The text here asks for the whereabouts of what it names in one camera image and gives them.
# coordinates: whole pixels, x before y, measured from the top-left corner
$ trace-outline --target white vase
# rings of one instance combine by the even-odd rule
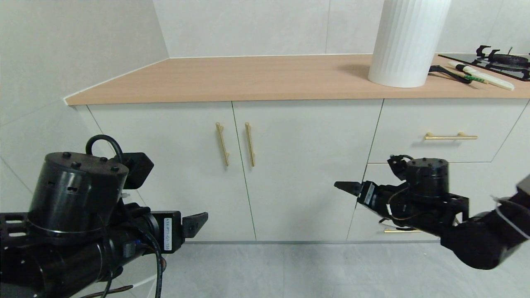
[[[385,0],[368,79],[392,87],[425,84],[451,0]]]

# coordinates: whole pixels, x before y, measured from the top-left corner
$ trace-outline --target gas stove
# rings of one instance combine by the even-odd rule
[[[530,82],[530,54],[510,55],[498,54],[500,50],[491,50],[489,54],[484,50],[490,46],[480,46],[475,54],[440,54],[439,56],[463,62],[471,66],[487,69],[498,74]]]

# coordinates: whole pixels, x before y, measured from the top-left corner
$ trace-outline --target gold handle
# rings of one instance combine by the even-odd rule
[[[383,233],[421,233],[420,230],[413,230],[413,231],[401,231],[401,230],[389,230],[385,229]]]
[[[245,123],[245,128],[246,128],[246,139],[249,142],[250,163],[252,164],[252,166],[256,166],[254,149],[252,148],[252,136],[250,135],[250,124],[248,122]]]
[[[464,140],[464,139],[478,139],[478,136],[468,136],[463,132],[459,132],[456,136],[435,136],[432,133],[426,133],[423,137],[426,141],[446,141],[446,140]]]
[[[223,129],[225,127],[222,126],[219,122],[215,123],[215,126],[217,127],[217,134],[219,135],[219,140],[221,141],[221,149],[223,150],[223,154],[225,155],[225,164],[226,166],[228,166],[228,157],[230,156],[230,153],[226,152],[225,138],[223,138]]]

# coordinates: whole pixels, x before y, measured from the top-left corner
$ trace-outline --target black robotic arm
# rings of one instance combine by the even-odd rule
[[[398,229],[439,236],[444,247],[473,268],[495,268],[530,239],[530,176],[517,185],[515,195],[498,200],[498,208],[469,217],[469,199],[449,192],[446,160],[393,155],[388,164],[403,184],[338,181],[335,187],[357,196],[357,203]]]
[[[110,142],[117,155],[93,156],[98,139]],[[208,213],[181,217],[179,211],[125,205],[123,189],[139,188],[153,166],[144,153],[123,153],[106,135],[89,139],[86,154],[46,155],[29,211],[0,213],[0,296],[64,298],[107,282],[96,295],[105,297],[118,290],[110,289],[111,282],[125,264],[154,253],[160,297],[161,254],[193,238]]]

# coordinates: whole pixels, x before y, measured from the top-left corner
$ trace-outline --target floor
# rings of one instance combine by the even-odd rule
[[[439,243],[185,244],[167,262],[163,297],[530,297],[529,244],[488,271]]]

